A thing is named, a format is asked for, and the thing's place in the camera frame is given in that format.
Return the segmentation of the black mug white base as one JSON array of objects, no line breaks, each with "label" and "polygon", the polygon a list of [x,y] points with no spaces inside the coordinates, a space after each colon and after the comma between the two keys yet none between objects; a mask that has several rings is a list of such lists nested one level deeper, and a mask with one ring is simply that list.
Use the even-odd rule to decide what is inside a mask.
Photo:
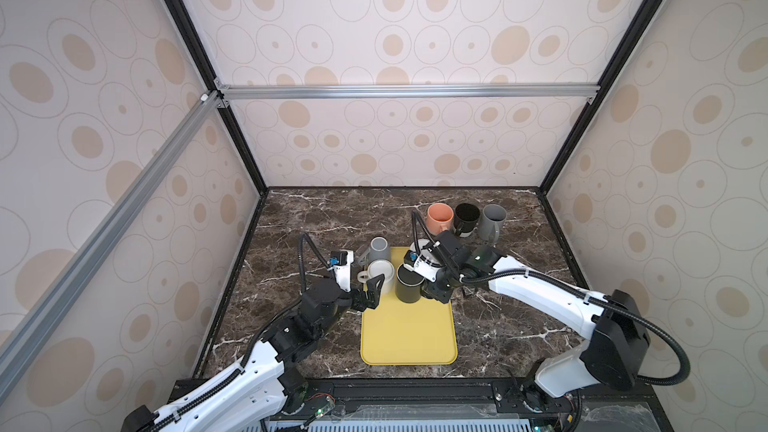
[{"label": "black mug white base", "polygon": [[458,204],[454,209],[453,229],[458,237],[469,237],[480,219],[480,209],[472,203]]}]

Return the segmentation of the black mug white rim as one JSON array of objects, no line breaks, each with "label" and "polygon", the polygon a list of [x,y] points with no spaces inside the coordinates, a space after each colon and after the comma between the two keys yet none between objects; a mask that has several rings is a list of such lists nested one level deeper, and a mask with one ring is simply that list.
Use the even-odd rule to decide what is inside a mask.
[{"label": "black mug white rim", "polygon": [[420,300],[424,277],[405,265],[400,265],[396,273],[396,281],[395,294],[401,302],[413,304]]}]

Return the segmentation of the white ribbed mug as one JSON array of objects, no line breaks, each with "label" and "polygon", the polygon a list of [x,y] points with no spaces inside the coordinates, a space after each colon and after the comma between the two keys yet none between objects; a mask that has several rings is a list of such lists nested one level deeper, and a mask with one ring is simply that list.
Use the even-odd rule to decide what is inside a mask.
[{"label": "white ribbed mug", "polygon": [[[419,250],[420,251],[424,251],[424,250],[430,251],[432,249],[433,242],[428,240],[428,239],[421,238],[421,239],[418,240],[418,244],[419,244]],[[410,245],[409,249],[411,251],[416,251],[416,245],[414,243],[412,243]]]}]

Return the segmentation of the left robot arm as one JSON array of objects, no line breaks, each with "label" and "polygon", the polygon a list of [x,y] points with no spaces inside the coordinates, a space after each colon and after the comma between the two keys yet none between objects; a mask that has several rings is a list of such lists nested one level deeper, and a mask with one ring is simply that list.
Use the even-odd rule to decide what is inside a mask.
[{"label": "left robot arm", "polygon": [[250,340],[242,358],[186,395],[152,412],[140,406],[123,431],[241,431],[283,410],[303,406],[306,380],[296,370],[344,312],[379,305],[384,278],[343,290],[323,278]]}]

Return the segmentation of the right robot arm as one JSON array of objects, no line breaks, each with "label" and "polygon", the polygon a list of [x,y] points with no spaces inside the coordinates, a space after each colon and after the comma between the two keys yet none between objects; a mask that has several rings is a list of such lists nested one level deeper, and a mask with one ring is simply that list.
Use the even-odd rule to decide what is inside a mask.
[{"label": "right robot arm", "polygon": [[461,287],[486,288],[546,313],[582,337],[578,346],[537,362],[520,383],[531,409],[595,384],[618,391],[635,386],[650,339],[628,294],[572,286],[492,246],[472,249],[449,232],[413,244],[404,266],[416,274],[426,298],[447,303]]}]

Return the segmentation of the large grey mug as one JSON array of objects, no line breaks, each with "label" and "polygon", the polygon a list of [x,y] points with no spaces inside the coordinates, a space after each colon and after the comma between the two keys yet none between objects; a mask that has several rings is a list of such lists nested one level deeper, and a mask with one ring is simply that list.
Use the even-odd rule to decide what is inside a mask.
[{"label": "large grey mug", "polygon": [[478,237],[496,245],[500,239],[503,225],[507,218],[507,211],[500,205],[488,204],[482,211],[477,224]]}]

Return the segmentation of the peach and cream mug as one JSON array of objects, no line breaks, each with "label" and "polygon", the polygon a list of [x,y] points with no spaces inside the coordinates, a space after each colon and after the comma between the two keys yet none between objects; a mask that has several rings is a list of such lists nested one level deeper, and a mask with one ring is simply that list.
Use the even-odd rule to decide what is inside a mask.
[{"label": "peach and cream mug", "polygon": [[426,226],[432,235],[438,235],[453,228],[454,210],[445,203],[434,203],[427,209]]}]

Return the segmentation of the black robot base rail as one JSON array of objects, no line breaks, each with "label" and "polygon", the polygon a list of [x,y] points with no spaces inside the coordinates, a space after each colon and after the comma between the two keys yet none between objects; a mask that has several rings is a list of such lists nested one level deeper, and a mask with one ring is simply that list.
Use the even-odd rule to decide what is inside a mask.
[{"label": "black robot base rail", "polygon": [[264,419],[248,431],[309,424],[311,431],[669,431],[648,385],[628,392],[590,386],[532,412],[506,378],[311,379],[308,397],[328,393],[336,407],[310,420],[303,409]]}]

